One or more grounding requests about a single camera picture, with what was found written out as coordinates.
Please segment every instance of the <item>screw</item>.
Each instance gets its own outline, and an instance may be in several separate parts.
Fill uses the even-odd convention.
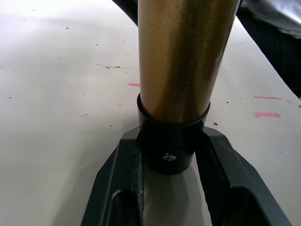
[[[162,159],[165,161],[174,161],[177,157],[174,154],[165,153],[162,155]]]

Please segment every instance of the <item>gold pole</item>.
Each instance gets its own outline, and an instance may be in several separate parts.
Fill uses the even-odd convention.
[[[155,120],[197,121],[209,105],[238,0],[139,0],[141,101]]]

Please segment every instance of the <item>dark object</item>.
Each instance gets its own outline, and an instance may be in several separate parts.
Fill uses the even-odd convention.
[[[139,115],[141,129],[125,133],[98,172],[81,226],[143,225],[143,157],[148,158],[147,143],[144,144],[148,140],[143,136],[144,132],[149,135],[145,128],[156,122],[145,119],[143,112]],[[179,128],[168,130],[174,136]],[[182,137],[190,134],[190,130],[181,131]],[[213,226],[291,226],[255,168],[231,147],[223,134],[203,126],[194,132],[190,147],[195,151]],[[155,170],[169,174],[164,163],[166,168],[172,168],[172,162],[162,160]]]
[[[247,7],[240,7],[237,17],[283,81],[300,98],[301,40],[256,20]]]
[[[168,125],[153,120],[143,110],[140,95],[137,99],[142,149],[146,164],[163,174],[178,174],[192,161],[197,134],[204,128],[207,113],[195,123]]]
[[[138,25],[138,0],[113,0]]]

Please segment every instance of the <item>white table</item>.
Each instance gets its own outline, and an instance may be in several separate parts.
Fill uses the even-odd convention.
[[[0,225],[78,226],[98,170],[138,126],[139,87],[128,85],[139,83],[137,27],[110,0],[1,0],[0,9]],[[295,226],[299,105],[236,19],[206,126],[255,166]],[[145,174],[146,226],[211,224],[195,161],[173,177]]]

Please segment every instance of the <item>black base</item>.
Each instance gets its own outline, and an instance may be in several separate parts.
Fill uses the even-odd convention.
[[[81,226],[143,226],[138,133],[124,134],[99,170]],[[207,127],[197,134],[195,154],[213,226],[291,226],[256,169],[223,134]]]
[[[153,120],[137,99],[139,127],[145,163],[161,174],[178,174],[186,170],[199,145],[199,133],[204,128],[210,105],[203,116],[187,125],[167,125]]]

